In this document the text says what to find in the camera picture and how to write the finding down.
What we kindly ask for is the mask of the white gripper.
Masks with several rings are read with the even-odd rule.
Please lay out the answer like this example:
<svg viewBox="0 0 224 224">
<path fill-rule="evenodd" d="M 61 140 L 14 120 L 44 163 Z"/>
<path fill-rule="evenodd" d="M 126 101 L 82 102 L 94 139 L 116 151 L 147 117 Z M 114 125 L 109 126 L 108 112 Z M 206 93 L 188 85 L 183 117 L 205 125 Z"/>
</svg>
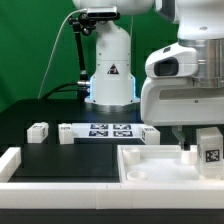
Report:
<svg viewBox="0 0 224 224">
<path fill-rule="evenodd" d="M 181 126 L 224 124 L 224 88 L 196 88 L 187 78 L 147 78 L 141 91 L 141 119 L 147 125 L 173 126 L 184 148 Z"/>
</svg>

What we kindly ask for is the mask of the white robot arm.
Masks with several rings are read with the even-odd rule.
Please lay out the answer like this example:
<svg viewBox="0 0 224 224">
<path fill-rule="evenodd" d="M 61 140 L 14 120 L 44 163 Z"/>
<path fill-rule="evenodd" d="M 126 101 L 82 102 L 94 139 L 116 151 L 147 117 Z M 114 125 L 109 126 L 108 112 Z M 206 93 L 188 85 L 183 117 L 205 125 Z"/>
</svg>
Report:
<svg viewBox="0 0 224 224">
<path fill-rule="evenodd" d="M 177 23 L 178 42 L 146 60 L 141 119 L 171 126 L 179 140 L 182 125 L 224 124 L 224 0 L 72 0 L 84 20 L 97 26 L 96 71 L 86 101 L 118 110 L 135 97 L 130 73 L 130 37 L 114 23 L 119 15 L 151 7 Z"/>
</svg>

